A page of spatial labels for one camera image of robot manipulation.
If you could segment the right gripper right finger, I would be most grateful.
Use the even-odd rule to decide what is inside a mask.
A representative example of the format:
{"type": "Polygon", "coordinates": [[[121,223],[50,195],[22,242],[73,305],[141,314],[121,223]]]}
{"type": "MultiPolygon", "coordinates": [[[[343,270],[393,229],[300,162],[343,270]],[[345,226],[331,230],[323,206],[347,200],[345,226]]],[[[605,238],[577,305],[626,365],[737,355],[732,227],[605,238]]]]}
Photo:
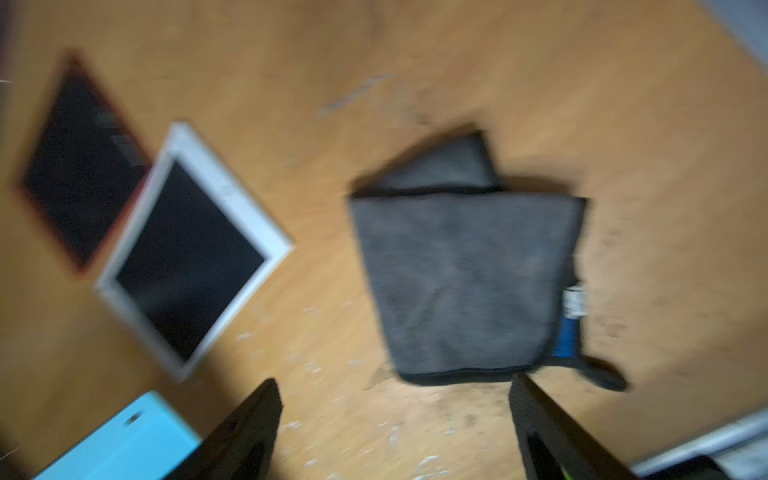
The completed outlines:
{"type": "Polygon", "coordinates": [[[527,375],[514,376],[509,405],[528,479],[636,477],[527,375]]]}

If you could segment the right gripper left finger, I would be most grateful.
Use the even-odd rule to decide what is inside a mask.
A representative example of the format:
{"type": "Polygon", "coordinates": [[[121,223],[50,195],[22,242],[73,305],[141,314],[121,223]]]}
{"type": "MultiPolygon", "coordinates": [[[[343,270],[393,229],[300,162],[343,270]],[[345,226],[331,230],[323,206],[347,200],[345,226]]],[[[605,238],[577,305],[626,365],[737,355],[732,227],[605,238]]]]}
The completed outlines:
{"type": "Polygon", "coordinates": [[[262,382],[168,479],[265,479],[283,404],[278,383],[262,382]]]}

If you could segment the blue-edged white drawing tablet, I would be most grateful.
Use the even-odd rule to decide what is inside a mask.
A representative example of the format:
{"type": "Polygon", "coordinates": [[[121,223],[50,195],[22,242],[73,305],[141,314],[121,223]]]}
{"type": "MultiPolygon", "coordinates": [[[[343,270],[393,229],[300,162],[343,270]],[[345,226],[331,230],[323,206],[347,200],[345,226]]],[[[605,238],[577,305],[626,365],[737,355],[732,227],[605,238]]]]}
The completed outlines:
{"type": "Polygon", "coordinates": [[[201,438],[154,391],[115,414],[42,470],[39,479],[163,479],[201,438]]]}

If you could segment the grey microfibre cloth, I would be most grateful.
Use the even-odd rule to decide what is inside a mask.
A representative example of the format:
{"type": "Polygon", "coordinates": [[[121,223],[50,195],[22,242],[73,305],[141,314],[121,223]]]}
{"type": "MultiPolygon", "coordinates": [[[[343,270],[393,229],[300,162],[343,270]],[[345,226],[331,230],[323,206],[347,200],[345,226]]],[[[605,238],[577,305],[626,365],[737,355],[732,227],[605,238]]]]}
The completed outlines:
{"type": "Polygon", "coordinates": [[[506,181],[479,129],[432,137],[359,176],[348,205],[395,373],[420,386],[571,368],[628,387],[584,354],[576,253],[589,202],[562,183],[506,181]]]}

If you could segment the red drawing tablet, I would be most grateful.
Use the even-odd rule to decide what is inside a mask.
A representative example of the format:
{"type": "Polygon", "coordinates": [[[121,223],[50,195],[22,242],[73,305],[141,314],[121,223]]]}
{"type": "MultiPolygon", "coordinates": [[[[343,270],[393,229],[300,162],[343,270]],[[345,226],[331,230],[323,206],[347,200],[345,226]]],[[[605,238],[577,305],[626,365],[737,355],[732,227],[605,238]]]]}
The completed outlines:
{"type": "Polygon", "coordinates": [[[90,65],[66,52],[16,187],[77,272],[89,269],[130,211],[151,167],[90,65]]]}

